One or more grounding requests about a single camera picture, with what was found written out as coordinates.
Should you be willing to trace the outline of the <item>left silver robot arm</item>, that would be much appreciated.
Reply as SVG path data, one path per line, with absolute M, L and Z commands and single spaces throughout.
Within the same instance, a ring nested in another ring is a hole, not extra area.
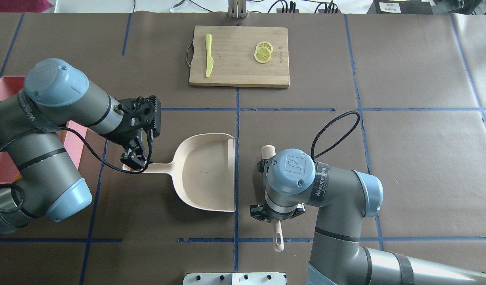
M 66 61 L 38 62 L 17 94 L 0 101 L 0 153 L 11 157 L 21 178 L 0 185 L 0 236 L 32 220 L 63 221 L 85 209 L 92 194 L 58 136 L 67 122 L 89 128 L 123 147 L 128 173 L 149 166 L 160 134 L 161 103 L 152 95 L 116 100 Z

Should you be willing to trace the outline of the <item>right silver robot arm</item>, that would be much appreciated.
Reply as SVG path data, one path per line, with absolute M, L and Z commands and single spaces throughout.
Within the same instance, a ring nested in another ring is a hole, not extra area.
M 274 249 L 282 251 L 281 222 L 318 208 L 308 285 L 486 285 L 486 273 L 379 251 L 360 245 L 362 222 L 380 211 L 380 180 L 356 170 L 315 162 L 305 152 L 272 145 L 261 148 L 257 169 L 265 200 L 251 217 L 274 228 Z

